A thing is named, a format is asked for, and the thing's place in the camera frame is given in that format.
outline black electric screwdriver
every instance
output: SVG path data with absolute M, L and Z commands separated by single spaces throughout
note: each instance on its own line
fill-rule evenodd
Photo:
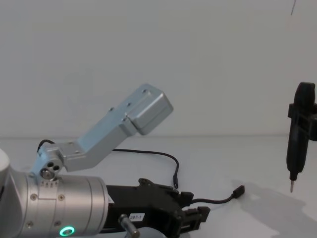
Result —
M 288 149 L 287 169 L 290 172 L 291 192 L 298 173 L 303 171 L 308 141 L 317 141 L 317 104 L 315 104 L 315 84 L 300 83 L 290 104 L 288 117 L 292 119 Z

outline green led ring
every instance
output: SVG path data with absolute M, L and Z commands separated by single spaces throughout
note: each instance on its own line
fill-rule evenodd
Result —
M 59 232 L 61 237 L 68 237 L 74 233 L 75 233 L 75 228 L 73 228 L 73 227 L 64 227 Z

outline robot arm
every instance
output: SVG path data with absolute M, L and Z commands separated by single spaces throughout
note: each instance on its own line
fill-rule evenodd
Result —
M 93 168 L 127 137 L 150 133 L 172 111 L 161 90 L 144 84 L 77 140 L 42 146 L 32 172 L 51 180 L 62 167 L 69 172 Z
M 17 172 L 0 150 L 0 237 L 87 237 L 150 227 L 167 238 L 197 230 L 210 209 L 184 207 L 200 202 L 190 192 L 139 179 L 139 186 L 106 185 L 97 177 L 59 175 L 96 166 L 124 139 L 148 134 L 173 110 L 159 89 L 145 84 L 75 141 L 43 145 L 31 173 Z M 236 189 L 225 203 L 244 193 Z

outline cable connector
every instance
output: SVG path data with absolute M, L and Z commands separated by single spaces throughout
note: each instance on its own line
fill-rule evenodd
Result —
M 173 176 L 173 185 L 175 189 L 178 189 L 178 177 L 177 174 L 174 174 Z
M 245 192 L 245 187 L 241 185 L 233 191 L 233 193 L 231 194 L 231 197 L 237 199 L 241 197 L 244 194 L 244 192 Z

